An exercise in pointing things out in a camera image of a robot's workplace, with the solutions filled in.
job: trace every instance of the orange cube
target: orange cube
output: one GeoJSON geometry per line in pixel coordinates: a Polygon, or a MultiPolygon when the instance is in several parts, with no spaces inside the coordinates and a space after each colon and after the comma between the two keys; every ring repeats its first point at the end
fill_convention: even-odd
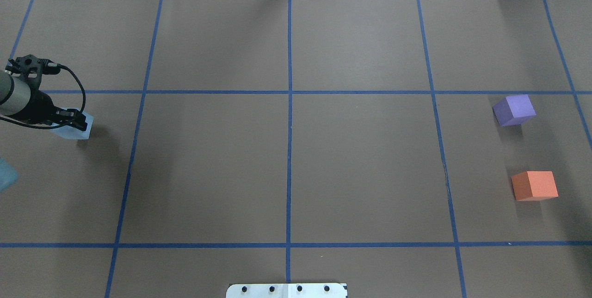
{"type": "Polygon", "coordinates": [[[557,186],[550,171],[526,171],[512,176],[516,201],[541,201],[558,197],[557,186]]]}

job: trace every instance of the white bracket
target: white bracket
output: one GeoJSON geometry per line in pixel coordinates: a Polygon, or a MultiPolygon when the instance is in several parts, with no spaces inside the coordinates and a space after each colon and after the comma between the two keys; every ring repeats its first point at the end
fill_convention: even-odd
{"type": "Polygon", "coordinates": [[[231,285],[226,298],[347,298],[341,283],[231,285]]]}

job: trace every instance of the blue grid line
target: blue grid line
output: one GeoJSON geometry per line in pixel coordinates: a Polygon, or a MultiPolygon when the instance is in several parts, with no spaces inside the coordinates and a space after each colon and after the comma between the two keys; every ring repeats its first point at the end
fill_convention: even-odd
{"type": "Polygon", "coordinates": [[[448,192],[448,211],[450,212],[450,224],[452,226],[452,237],[455,243],[456,265],[458,267],[458,277],[461,284],[461,293],[463,298],[467,298],[467,289],[465,286],[465,275],[463,273],[463,261],[461,260],[461,248],[458,246],[458,234],[456,231],[456,218],[454,216],[454,205],[452,203],[452,191],[450,190],[450,178],[448,177],[448,167],[446,166],[446,154],[444,153],[444,142],[442,140],[442,129],[440,128],[440,116],[438,115],[438,104],[436,102],[436,91],[432,77],[432,67],[430,64],[430,54],[427,49],[426,29],[423,23],[423,13],[421,11],[421,0],[417,0],[417,13],[419,14],[419,25],[421,28],[421,40],[423,41],[423,52],[425,55],[425,66],[427,68],[427,78],[430,83],[432,94],[432,106],[434,110],[434,119],[436,121],[436,132],[438,133],[438,144],[440,146],[440,159],[444,167],[444,177],[446,178],[446,191],[448,192]]]}
{"type": "Polygon", "coordinates": [[[551,30],[551,34],[553,34],[553,39],[555,41],[555,45],[557,46],[557,51],[559,52],[559,56],[561,58],[561,64],[563,64],[565,76],[567,77],[569,87],[571,88],[571,94],[573,94],[573,101],[575,101],[575,106],[578,109],[578,113],[580,115],[580,120],[582,122],[582,126],[584,127],[584,132],[586,133],[586,137],[588,138],[588,145],[592,149],[592,136],[590,136],[590,130],[588,129],[588,124],[586,123],[586,119],[584,118],[584,112],[582,111],[582,107],[580,106],[580,101],[578,100],[578,95],[575,91],[575,87],[573,84],[574,82],[571,79],[571,74],[569,73],[569,68],[567,68],[567,62],[565,61],[563,49],[561,49],[561,45],[559,43],[559,38],[557,37],[557,33],[555,32],[555,27],[553,26],[553,20],[551,19],[551,14],[549,11],[549,5],[547,4],[547,0],[543,0],[543,5],[545,6],[545,13],[547,15],[547,20],[549,20],[549,28],[551,30]]]}
{"type": "MultiPolygon", "coordinates": [[[[5,242],[0,248],[114,248],[114,243],[5,242]]],[[[286,248],[283,242],[252,243],[119,243],[118,248],[154,249],[249,249],[286,248]]],[[[467,242],[293,242],[291,248],[451,248],[451,247],[561,247],[592,246],[592,241],[467,241],[467,242]]]]}
{"type": "MultiPolygon", "coordinates": [[[[79,94],[80,90],[44,90],[48,94],[79,94]]],[[[87,94],[142,94],[143,90],[86,90],[87,94]]],[[[288,95],[283,90],[146,90],[147,94],[288,95]]],[[[423,90],[293,90],[292,95],[431,95],[423,90]]],[[[572,95],[573,91],[435,90],[437,95],[572,95]]],[[[575,91],[592,95],[592,91],[575,91]]]]}
{"type": "Polygon", "coordinates": [[[292,0],[288,0],[288,158],[286,178],[286,283],[291,282],[292,243],[292,0]]]}
{"type": "Polygon", "coordinates": [[[25,12],[25,16],[23,17],[23,22],[21,23],[21,28],[18,29],[17,38],[14,41],[14,45],[12,46],[12,50],[10,51],[10,58],[13,58],[14,54],[17,52],[17,47],[19,46],[18,43],[21,41],[21,35],[23,34],[23,30],[25,30],[25,24],[27,23],[27,19],[29,18],[29,13],[31,13],[31,9],[33,7],[34,1],[35,0],[29,1],[27,11],[25,12]]]}
{"type": "Polygon", "coordinates": [[[154,46],[156,45],[156,36],[158,34],[158,24],[160,20],[160,12],[162,10],[163,0],[159,0],[158,9],[156,11],[156,20],[154,22],[154,32],[152,33],[152,43],[150,44],[150,53],[148,54],[148,63],[146,65],[146,76],[144,77],[144,88],[142,89],[142,99],[140,99],[140,108],[138,110],[138,117],[136,120],[136,130],[134,132],[134,140],[131,145],[131,155],[129,156],[129,164],[127,166],[127,176],[125,178],[125,187],[123,190],[123,197],[121,199],[121,209],[119,213],[119,219],[117,222],[117,231],[115,237],[115,246],[113,247],[113,254],[111,256],[111,266],[109,268],[109,275],[107,278],[107,284],[105,289],[105,298],[108,298],[111,293],[111,284],[113,282],[113,274],[115,272],[115,264],[117,261],[118,245],[121,237],[121,227],[123,225],[123,218],[125,215],[125,205],[127,204],[127,194],[130,188],[131,182],[131,168],[134,165],[134,159],[136,157],[136,147],[138,142],[138,134],[140,133],[140,125],[142,123],[142,113],[144,111],[144,102],[146,100],[146,90],[148,89],[148,81],[150,79],[150,68],[152,66],[152,55],[154,55],[154,46]]]}

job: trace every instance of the cable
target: cable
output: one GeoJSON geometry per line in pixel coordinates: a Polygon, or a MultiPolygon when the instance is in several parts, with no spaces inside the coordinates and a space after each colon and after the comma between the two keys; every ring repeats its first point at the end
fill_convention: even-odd
{"type": "MultiPolygon", "coordinates": [[[[72,77],[74,78],[74,81],[76,81],[76,83],[78,84],[78,86],[80,87],[80,91],[82,92],[82,105],[80,106],[80,113],[82,113],[84,111],[84,108],[86,106],[86,91],[84,91],[84,87],[82,86],[82,83],[80,82],[80,80],[78,79],[78,77],[76,77],[76,74],[74,74],[74,72],[72,70],[70,70],[70,68],[66,67],[66,66],[62,66],[61,64],[57,65],[58,68],[66,70],[67,72],[70,73],[70,75],[72,75],[72,77]]],[[[68,125],[68,123],[70,123],[70,121],[66,121],[65,123],[61,123],[58,125],[52,125],[50,127],[41,127],[38,125],[31,125],[31,124],[26,124],[26,123],[22,123],[13,119],[7,119],[5,117],[0,117],[1,121],[6,121],[8,123],[12,123],[12,124],[16,124],[19,125],[21,127],[25,127],[25,128],[30,128],[30,129],[43,129],[43,130],[47,130],[47,129],[58,129],[61,128],[65,125],[68,125]]]]}

